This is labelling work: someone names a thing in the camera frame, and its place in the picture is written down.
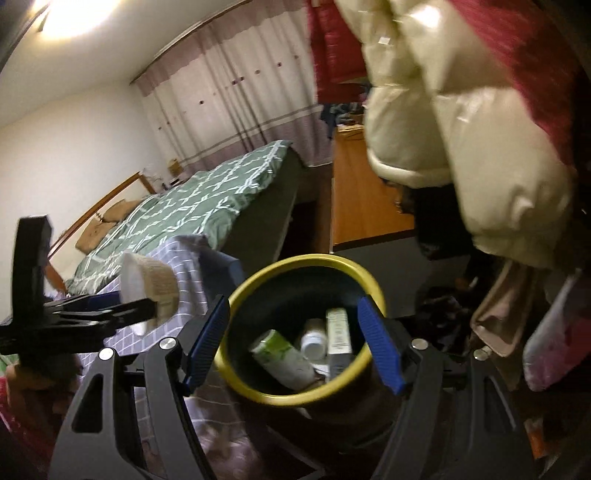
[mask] wooden headboard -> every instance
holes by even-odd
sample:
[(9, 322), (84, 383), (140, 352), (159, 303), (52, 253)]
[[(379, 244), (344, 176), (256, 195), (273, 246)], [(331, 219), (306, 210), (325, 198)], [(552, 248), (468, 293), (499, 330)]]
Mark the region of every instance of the wooden headboard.
[(119, 194), (121, 194), (125, 189), (127, 189), (130, 185), (134, 184), (136, 181), (139, 181), (149, 194), (156, 193), (156, 191), (144, 175), (142, 175), (140, 172), (134, 173), (131, 177), (117, 185), (113, 190), (111, 190), (103, 198), (96, 202), (92, 207), (85, 211), (85, 213), (82, 214), (82, 216), (78, 218), (78, 220), (76, 220), (68, 229), (66, 229), (52, 244), (52, 246), (49, 249), (48, 259), (50, 260), (50, 262), (47, 264), (46, 267), (46, 278), (53, 288), (63, 293), (67, 292), (64, 280), (52, 265), (51, 259), (55, 257), (55, 255), (60, 250), (62, 250), (68, 243), (71, 243), (69, 242), (69, 240), (72, 239), (72, 237), (75, 236), (75, 234), (82, 227), (84, 227), (88, 223), (88, 221), (101, 210), (101, 208), (107, 206), (110, 202), (113, 201), (113, 199), (115, 199)]

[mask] hanging clothes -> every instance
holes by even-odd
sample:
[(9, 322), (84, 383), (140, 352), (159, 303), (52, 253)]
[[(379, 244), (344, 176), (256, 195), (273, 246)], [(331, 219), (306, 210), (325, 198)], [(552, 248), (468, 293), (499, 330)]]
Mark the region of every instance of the hanging clothes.
[(572, 165), (571, 99), (581, 65), (550, 17), (533, 0), (449, 1), (506, 68), (561, 161)]
[(361, 44), (333, 0), (306, 0), (318, 103), (358, 102), (367, 77)]
[(525, 344), (525, 380), (541, 391), (561, 380), (591, 352), (591, 277), (577, 270)]
[(474, 312), (470, 326), (499, 356), (513, 353), (530, 315), (540, 270), (505, 260), (495, 284)]
[[(573, 195), (573, 169), (560, 155), (569, 143), (567, 122), (558, 107), (541, 120), (538, 114), (545, 112), (545, 105), (524, 99), (521, 91), (535, 82), (515, 80), (513, 74), (522, 66), (530, 71), (519, 42), (511, 42), (512, 52), (519, 55), (509, 71), (454, 7), (459, 0), (336, 1), (363, 43), (374, 85), (367, 101), (365, 138), (376, 174), (416, 189), (453, 180), (476, 248), (551, 268)], [(503, 18), (523, 15), (511, 9), (511, 0), (470, 2), (489, 5), (493, 12), (500, 3), (505, 5)], [(518, 20), (508, 25), (528, 31), (538, 25), (535, 19)], [(555, 29), (549, 22), (544, 28), (549, 33)], [(505, 44), (499, 42), (498, 48)], [(540, 67), (545, 58), (534, 56), (534, 66)], [(552, 65), (560, 66), (560, 59)], [(564, 68), (568, 80), (570, 63)], [(561, 80), (560, 75), (551, 78)], [(564, 99), (569, 88), (569, 81), (560, 81), (551, 91), (559, 90)], [(539, 99), (540, 91), (535, 92)], [(556, 134), (553, 123), (548, 131), (541, 128), (555, 113), (560, 113)]]

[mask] down jacket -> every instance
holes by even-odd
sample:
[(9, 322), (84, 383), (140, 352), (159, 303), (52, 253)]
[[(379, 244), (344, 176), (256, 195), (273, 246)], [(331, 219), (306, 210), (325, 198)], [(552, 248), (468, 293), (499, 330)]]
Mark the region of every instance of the down jacket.
[(480, 250), (553, 265), (573, 178), (509, 70), (448, 0), (337, 0), (374, 85), (368, 159), (411, 188), (453, 181)]

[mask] plaid blanket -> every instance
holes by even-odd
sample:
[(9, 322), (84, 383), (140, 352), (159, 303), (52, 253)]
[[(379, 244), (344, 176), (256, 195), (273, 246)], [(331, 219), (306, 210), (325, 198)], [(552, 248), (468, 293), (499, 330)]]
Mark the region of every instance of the plaid blanket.
[(147, 197), (78, 265), (68, 292), (98, 292), (119, 275), (123, 252), (146, 255), (175, 235), (204, 235), (211, 248), (221, 248), (240, 212), (275, 179), (290, 144), (269, 143)]

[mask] bowl rim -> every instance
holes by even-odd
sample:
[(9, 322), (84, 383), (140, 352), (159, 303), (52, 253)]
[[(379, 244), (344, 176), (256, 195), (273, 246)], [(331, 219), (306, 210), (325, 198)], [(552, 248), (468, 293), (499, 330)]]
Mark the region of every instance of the bowl rim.
[[(236, 309), (244, 302), (244, 300), (259, 286), (266, 281), (280, 275), (284, 272), (295, 270), (303, 267), (329, 267), (339, 270), (351, 278), (353, 278), (363, 288), (366, 294), (370, 295), (381, 312), (386, 315), (386, 302), (384, 294), (379, 287), (378, 282), (366, 269), (361, 265), (349, 260), (348, 258), (338, 257), (337, 255), (329, 254), (308, 254), (299, 255), (297, 257), (286, 258), (263, 268), (255, 273), (252, 277), (244, 281), (235, 291), (230, 295), (230, 323)], [(297, 407), (306, 404), (324, 400), (331, 395), (334, 395), (339, 390), (350, 384), (365, 370), (371, 362), (372, 356), (369, 351), (367, 343), (355, 357), (355, 360), (334, 380), (331, 380), (321, 387), (310, 391), (294, 393), (290, 395), (272, 395), (259, 392), (248, 385), (246, 385), (236, 374), (232, 368), (227, 351), (227, 336), (224, 335), (220, 346), (216, 352), (214, 359), (217, 370), (222, 378), (230, 385), (230, 387), (243, 397), (248, 398), (254, 402), (270, 405), (274, 407)]]

